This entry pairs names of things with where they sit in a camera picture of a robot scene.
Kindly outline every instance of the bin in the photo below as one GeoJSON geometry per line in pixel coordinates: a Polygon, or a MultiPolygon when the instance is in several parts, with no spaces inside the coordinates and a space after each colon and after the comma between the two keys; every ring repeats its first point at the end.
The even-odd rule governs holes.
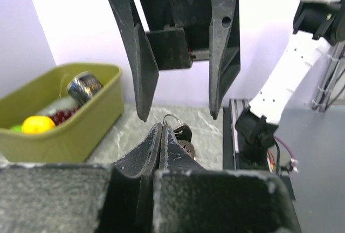
{"type": "Polygon", "coordinates": [[[0,100],[0,152],[10,162],[84,162],[124,111],[121,75],[115,65],[68,64],[5,96],[0,100]],[[84,71],[92,72],[103,88],[67,121],[39,134],[8,129],[57,100],[60,92],[67,96],[67,84],[84,71]]]}

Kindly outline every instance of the red object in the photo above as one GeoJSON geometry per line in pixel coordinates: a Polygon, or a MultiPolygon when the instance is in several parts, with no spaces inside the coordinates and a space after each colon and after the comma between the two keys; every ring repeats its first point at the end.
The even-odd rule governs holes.
{"type": "Polygon", "coordinates": [[[60,110],[53,115],[50,115],[49,117],[54,121],[55,125],[59,125],[70,118],[74,113],[76,113],[79,108],[80,106],[76,106],[73,109],[60,110]]]}

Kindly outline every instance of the green object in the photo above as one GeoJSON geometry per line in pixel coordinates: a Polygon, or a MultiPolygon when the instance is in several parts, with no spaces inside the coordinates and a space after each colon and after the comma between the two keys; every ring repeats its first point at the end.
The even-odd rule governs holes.
{"type": "Polygon", "coordinates": [[[10,130],[14,132],[22,132],[22,125],[21,124],[14,125],[10,128],[10,130]]]}
{"type": "Polygon", "coordinates": [[[0,100],[0,152],[10,162],[84,162],[124,110],[122,71],[106,64],[58,66],[0,100]],[[50,103],[67,96],[77,74],[90,71],[103,88],[63,124],[44,133],[11,131],[50,103]]]}

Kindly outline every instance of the metal ring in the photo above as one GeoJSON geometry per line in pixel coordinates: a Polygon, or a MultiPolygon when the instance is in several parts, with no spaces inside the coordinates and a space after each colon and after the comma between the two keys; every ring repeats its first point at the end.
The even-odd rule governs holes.
{"type": "Polygon", "coordinates": [[[168,116],[175,118],[175,119],[178,121],[178,123],[179,123],[180,125],[182,124],[182,123],[181,123],[181,120],[180,120],[178,117],[174,116],[173,114],[168,113],[168,114],[166,114],[166,115],[164,116],[164,118],[163,118],[163,125],[168,125],[167,121],[165,120],[166,117],[168,117],[168,116]]]}

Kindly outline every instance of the soda can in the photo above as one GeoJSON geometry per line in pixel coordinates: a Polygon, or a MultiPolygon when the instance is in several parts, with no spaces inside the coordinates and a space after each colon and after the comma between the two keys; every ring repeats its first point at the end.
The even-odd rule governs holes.
{"type": "Polygon", "coordinates": [[[76,75],[67,85],[68,94],[81,106],[93,98],[102,89],[101,83],[91,72],[76,75]]]}

